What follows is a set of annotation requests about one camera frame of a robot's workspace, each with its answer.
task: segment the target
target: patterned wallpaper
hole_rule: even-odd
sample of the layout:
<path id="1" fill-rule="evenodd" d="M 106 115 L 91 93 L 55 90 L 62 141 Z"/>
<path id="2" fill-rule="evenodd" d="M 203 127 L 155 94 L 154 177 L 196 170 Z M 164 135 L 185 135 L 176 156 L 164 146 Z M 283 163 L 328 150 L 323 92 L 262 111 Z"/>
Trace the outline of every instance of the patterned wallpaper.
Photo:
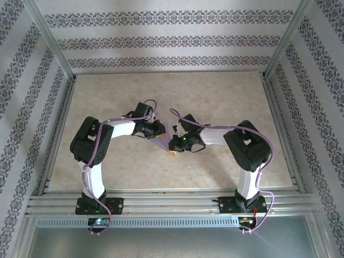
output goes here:
<path id="1" fill-rule="evenodd" d="M 77 74 L 264 71 L 299 2 L 37 1 Z"/>
<path id="2" fill-rule="evenodd" d="M 344 257 L 343 14 L 341 1 L 314 1 L 270 78 L 335 257 Z"/>
<path id="3" fill-rule="evenodd" d="M 66 77 L 20 0 L 0 1 L 0 257 L 42 176 Z"/>

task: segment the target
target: beige tile floor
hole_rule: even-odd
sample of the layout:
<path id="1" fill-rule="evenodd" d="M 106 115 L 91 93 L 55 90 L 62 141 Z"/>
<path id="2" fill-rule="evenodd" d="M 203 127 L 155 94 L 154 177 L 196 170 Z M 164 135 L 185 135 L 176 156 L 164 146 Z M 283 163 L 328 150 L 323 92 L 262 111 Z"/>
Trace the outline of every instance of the beige tile floor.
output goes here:
<path id="1" fill-rule="evenodd" d="M 258 72 L 79 75 L 54 165 L 50 191 L 82 190 L 81 171 L 69 145 L 84 121 L 120 117 L 153 98 L 157 116 L 172 126 L 191 113 L 202 124 L 233 125 L 250 120 L 275 147 L 261 186 L 290 187 L 291 180 Z M 240 168 L 227 146 L 199 153 L 163 151 L 148 140 L 123 136 L 111 141 L 102 163 L 107 189 L 231 188 Z"/>

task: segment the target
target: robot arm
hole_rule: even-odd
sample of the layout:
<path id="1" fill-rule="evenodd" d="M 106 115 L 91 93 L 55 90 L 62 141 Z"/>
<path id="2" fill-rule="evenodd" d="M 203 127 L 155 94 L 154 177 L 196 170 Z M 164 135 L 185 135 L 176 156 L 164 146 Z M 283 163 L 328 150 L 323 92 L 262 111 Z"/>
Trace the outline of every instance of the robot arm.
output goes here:
<path id="1" fill-rule="evenodd" d="M 149 115 L 152 109 L 153 108 L 149 105 L 139 103 L 135 111 L 131 111 L 122 117 L 141 118 Z M 74 159 L 78 161 L 81 170 L 85 169 L 85 164 L 87 164 L 92 157 L 100 124 L 98 119 L 87 117 L 70 144 L 70 151 L 73 153 Z M 116 120 L 104 124 L 101 130 L 95 158 L 90 166 L 86 167 L 84 172 L 86 182 L 82 192 L 84 203 L 89 207 L 93 207 L 96 211 L 101 209 L 100 205 L 94 200 L 92 194 L 102 203 L 105 203 L 106 190 L 102 179 L 102 161 L 105 158 L 112 138 L 122 135 L 133 135 L 151 139 L 162 134 L 165 134 L 165 127 L 159 120 L 155 119 L 153 114 L 148 120 Z"/>
<path id="2" fill-rule="evenodd" d="M 196 122 L 190 114 L 184 119 Z M 258 132 L 247 120 L 238 126 Z M 193 152 L 192 147 L 196 144 L 203 146 L 202 149 L 210 144 L 227 145 L 230 148 L 240 166 L 240 182 L 235 191 L 235 202 L 241 211 L 249 211 L 258 199 L 256 180 L 260 167 L 268 161 L 271 153 L 269 145 L 257 134 L 238 128 L 203 128 L 180 119 L 174 130 L 177 134 L 173 135 L 169 143 L 170 151 Z"/>

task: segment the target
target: purple cable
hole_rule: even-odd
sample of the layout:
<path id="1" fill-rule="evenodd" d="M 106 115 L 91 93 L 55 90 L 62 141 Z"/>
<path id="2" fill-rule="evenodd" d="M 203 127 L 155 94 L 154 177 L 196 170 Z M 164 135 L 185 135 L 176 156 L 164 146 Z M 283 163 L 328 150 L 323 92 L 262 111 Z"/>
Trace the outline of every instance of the purple cable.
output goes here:
<path id="1" fill-rule="evenodd" d="M 100 126 L 99 126 L 99 130 L 98 130 L 98 134 L 97 134 L 97 139 L 96 139 L 96 145 L 95 145 L 95 149 L 93 150 L 93 153 L 92 153 L 92 156 L 89 160 L 89 162 L 87 164 L 85 164 L 85 166 L 83 167 L 82 169 L 82 181 L 88 191 L 88 193 L 92 196 L 92 198 L 100 205 L 102 206 L 106 211 L 107 213 L 109 214 L 109 222 L 106 226 L 106 228 L 104 228 L 102 231 L 98 232 L 97 235 L 101 235 L 103 234 L 106 230 L 108 230 L 108 228 L 110 227 L 111 225 L 111 222 L 112 222 L 112 215 L 111 215 L 111 211 L 109 210 L 108 207 L 106 207 L 105 204 L 103 204 L 101 201 L 98 200 L 98 198 L 96 198 L 96 196 L 89 190 L 89 187 L 87 185 L 87 182 L 86 182 L 86 177 L 85 177 L 85 172 L 86 172 L 86 169 L 92 164 L 93 160 L 95 159 L 95 156 L 96 156 L 96 153 L 97 153 L 97 150 L 98 150 L 98 146 L 99 146 L 99 142 L 100 142 L 100 139 L 101 139 L 101 132 L 102 132 L 102 129 L 103 129 L 103 125 L 109 123 L 109 122 L 112 122 L 112 121 L 121 121 L 121 120 L 129 120 L 129 121 L 134 121 L 134 120 L 142 120 L 142 119 L 146 119 L 148 117 L 151 117 L 154 113 L 155 113 L 155 110 L 156 110 L 156 101 L 153 100 L 153 99 L 148 99 L 144 102 L 147 103 L 147 102 L 153 102 L 155 104 L 155 107 L 153 109 L 153 111 L 151 113 L 149 113 L 148 115 L 144 116 L 144 117 L 135 117 L 135 118 L 132 118 L 132 117 L 121 117 L 121 118 L 111 118 L 111 119 L 108 119 L 108 120 L 105 120 L 103 122 L 101 122 Z M 91 226 L 90 228 L 90 231 L 91 231 L 91 234 L 93 234 L 94 232 L 92 231 L 92 228 L 93 228 L 94 225 Z"/>
<path id="2" fill-rule="evenodd" d="M 258 229 L 262 223 L 265 221 L 265 219 L 267 218 L 271 208 L 273 207 L 273 204 L 274 204 L 274 201 L 275 201 L 275 195 L 273 192 L 271 191 L 263 191 L 263 190 L 260 190 L 259 189 L 259 181 L 260 181 L 260 177 L 262 175 L 262 170 L 264 168 L 266 168 L 267 166 L 269 166 L 274 158 L 274 147 L 273 147 L 273 144 L 269 141 L 269 139 L 263 135 L 262 133 L 256 131 L 256 130 L 253 130 L 251 128 L 247 128 L 247 127 L 243 127 L 243 126 L 238 126 L 238 125 L 229 125 L 229 126 L 207 126 L 207 125 L 202 125 L 202 124 L 199 124 L 197 122 L 193 122 L 193 121 L 190 121 L 190 120 L 187 120 L 183 117 L 181 117 L 181 115 L 178 113 L 177 110 L 175 109 L 170 109 L 170 112 L 172 114 L 174 114 L 177 118 L 179 118 L 180 120 L 183 120 L 185 122 L 188 122 L 189 124 L 193 124 L 193 125 L 198 125 L 200 127 L 203 127 L 203 128 L 210 128 L 210 129 L 241 129 L 241 130 L 245 130 L 245 131 L 248 131 L 248 132 L 251 132 L 251 133 L 254 133 L 258 136 L 260 136 L 264 141 L 267 142 L 267 144 L 269 145 L 270 149 L 271 149 L 271 156 L 270 156 L 270 159 L 267 161 L 267 163 L 265 163 L 265 165 L 263 167 L 261 167 L 258 171 L 258 176 L 256 178 L 256 182 L 255 182 L 255 185 L 256 185 L 256 188 L 259 192 L 262 192 L 262 193 L 265 193 L 265 194 L 270 194 L 271 195 L 271 204 L 267 210 L 267 212 L 265 213 L 264 217 L 262 218 L 262 220 L 258 223 L 258 225 L 256 225 L 254 228 L 250 229 L 248 227 L 244 227 L 242 226 L 242 228 L 246 228 L 247 231 L 244 231 L 244 232 L 253 232 L 255 231 L 256 229 Z"/>

